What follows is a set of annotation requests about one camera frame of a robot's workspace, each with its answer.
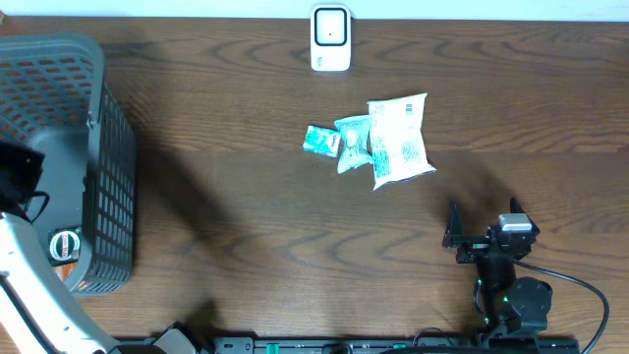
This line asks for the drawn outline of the cream snack bag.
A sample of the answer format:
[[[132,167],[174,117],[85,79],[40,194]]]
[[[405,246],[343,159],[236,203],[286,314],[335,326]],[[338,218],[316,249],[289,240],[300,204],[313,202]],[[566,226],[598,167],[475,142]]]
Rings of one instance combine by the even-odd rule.
[[[427,157],[422,135],[426,93],[370,100],[370,143],[374,190],[436,171]]]

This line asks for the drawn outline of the teal small snack packet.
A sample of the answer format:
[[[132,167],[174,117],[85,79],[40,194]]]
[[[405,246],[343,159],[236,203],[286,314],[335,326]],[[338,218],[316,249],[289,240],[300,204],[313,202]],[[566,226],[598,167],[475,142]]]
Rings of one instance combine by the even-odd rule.
[[[346,117],[334,122],[343,141],[337,172],[345,173],[364,164],[373,164],[367,142],[372,126],[371,115]]]

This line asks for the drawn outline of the teal gum box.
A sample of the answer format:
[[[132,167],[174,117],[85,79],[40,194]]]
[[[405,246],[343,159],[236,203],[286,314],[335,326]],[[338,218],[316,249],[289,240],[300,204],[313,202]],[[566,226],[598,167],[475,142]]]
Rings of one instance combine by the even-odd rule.
[[[337,131],[309,126],[303,142],[303,150],[328,157],[336,157],[340,141],[341,135]]]

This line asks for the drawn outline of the round black white container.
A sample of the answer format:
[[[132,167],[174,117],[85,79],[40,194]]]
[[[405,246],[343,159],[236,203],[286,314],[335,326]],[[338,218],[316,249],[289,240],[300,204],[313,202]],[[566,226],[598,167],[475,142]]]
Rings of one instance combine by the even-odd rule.
[[[83,230],[80,226],[55,229],[48,233],[48,259],[53,266],[71,264],[79,259]]]

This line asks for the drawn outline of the orange snack packet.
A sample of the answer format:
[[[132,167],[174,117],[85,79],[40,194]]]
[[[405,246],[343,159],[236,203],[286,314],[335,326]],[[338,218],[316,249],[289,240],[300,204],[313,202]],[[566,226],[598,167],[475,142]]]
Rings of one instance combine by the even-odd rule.
[[[77,262],[63,265],[56,265],[53,268],[55,274],[62,280],[66,281],[77,267]]]

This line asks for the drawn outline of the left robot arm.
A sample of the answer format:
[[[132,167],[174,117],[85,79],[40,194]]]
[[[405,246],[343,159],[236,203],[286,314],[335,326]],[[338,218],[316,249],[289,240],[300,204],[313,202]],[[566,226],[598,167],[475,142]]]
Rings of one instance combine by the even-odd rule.
[[[179,323],[154,339],[120,341],[83,310],[53,272],[21,204],[35,197],[44,155],[1,144],[1,323],[23,353],[207,353]]]

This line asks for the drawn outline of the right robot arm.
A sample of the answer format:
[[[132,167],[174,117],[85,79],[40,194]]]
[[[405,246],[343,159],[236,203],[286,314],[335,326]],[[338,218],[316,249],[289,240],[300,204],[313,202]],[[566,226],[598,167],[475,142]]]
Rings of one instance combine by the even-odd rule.
[[[476,334],[481,346],[534,341],[547,329],[552,288],[532,277],[517,277],[515,271],[515,263],[532,252],[539,234],[540,229],[516,199],[510,200],[510,211],[501,214],[480,236],[465,234],[456,203],[449,203],[442,246],[456,250],[457,263],[476,267],[473,298],[486,322]]]

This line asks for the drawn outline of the white barcode scanner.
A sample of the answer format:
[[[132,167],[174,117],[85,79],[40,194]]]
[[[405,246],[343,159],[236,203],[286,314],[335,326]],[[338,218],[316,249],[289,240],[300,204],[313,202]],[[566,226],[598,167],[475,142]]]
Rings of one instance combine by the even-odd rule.
[[[343,72],[351,65],[352,17],[341,4],[318,4],[311,10],[311,67],[318,72]]]

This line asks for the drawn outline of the grey plastic shopping basket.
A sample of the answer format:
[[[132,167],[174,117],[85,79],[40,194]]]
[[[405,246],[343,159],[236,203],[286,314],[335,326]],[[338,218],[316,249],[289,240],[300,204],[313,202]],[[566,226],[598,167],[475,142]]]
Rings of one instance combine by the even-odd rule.
[[[47,197],[25,210],[44,250],[60,231],[78,234],[70,292],[92,297],[123,287],[133,271],[137,144],[94,40],[2,38],[1,140],[44,156],[37,188]]]

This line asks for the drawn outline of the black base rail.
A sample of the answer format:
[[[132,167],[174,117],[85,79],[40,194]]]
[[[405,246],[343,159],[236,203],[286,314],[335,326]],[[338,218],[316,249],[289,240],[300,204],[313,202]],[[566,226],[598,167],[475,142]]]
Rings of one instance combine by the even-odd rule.
[[[409,351],[438,347],[441,353],[450,353],[461,348],[469,353],[473,348],[483,348],[474,339],[449,337],[429,333],[418,339],[404,338],[267,338],[255,339],[245,336],[215,337],[212,339],[215,353],[221,354],[376,354],[386,351]],[[574,339],[496,339],[486,349],[499,353],[579,353]]]

